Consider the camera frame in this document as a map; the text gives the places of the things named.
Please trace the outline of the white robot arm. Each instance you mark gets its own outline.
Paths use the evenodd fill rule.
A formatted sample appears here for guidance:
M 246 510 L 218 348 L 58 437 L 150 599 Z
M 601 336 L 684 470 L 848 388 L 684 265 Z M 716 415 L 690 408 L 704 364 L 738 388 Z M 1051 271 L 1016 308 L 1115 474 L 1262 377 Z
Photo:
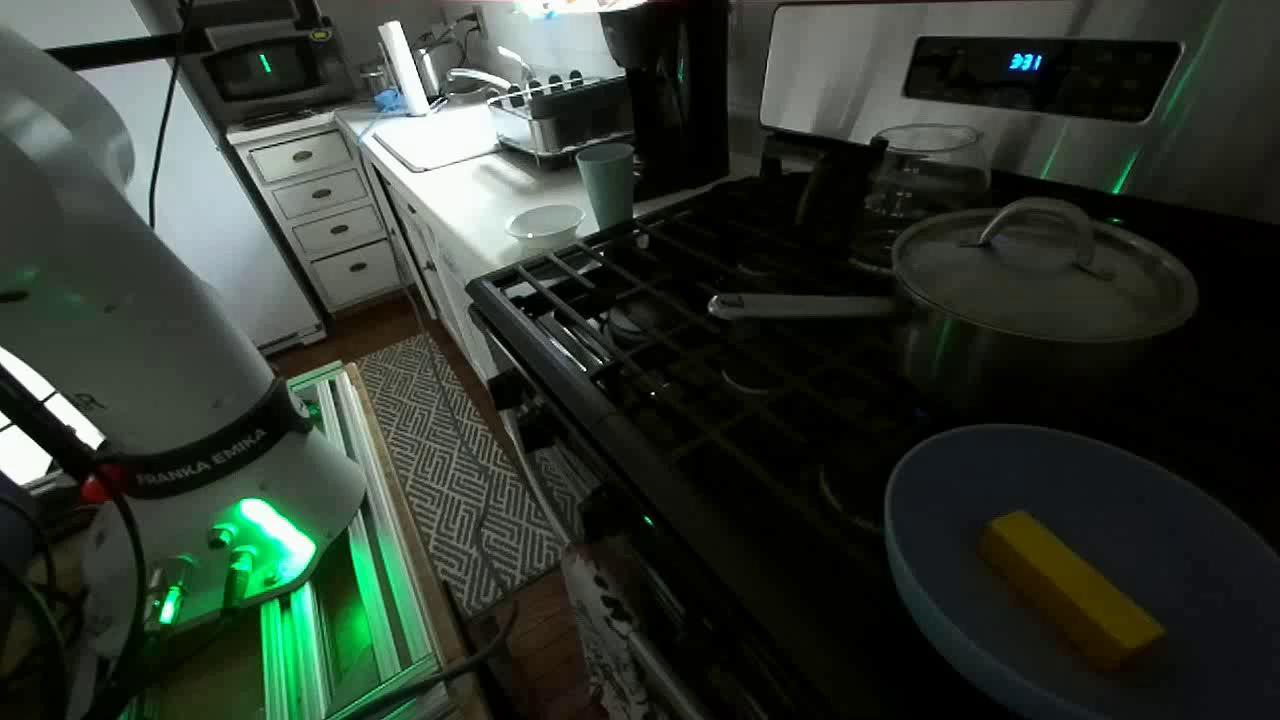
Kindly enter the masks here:
M 368 490 L 141 220 L 129 175 L 116 106 L 6 29 L 0 344 L 103 430 L 85 443 L 6 388 L 6 415 L 96 499 L 69 720 L 116 720 L 167 640 L 295 590 Z

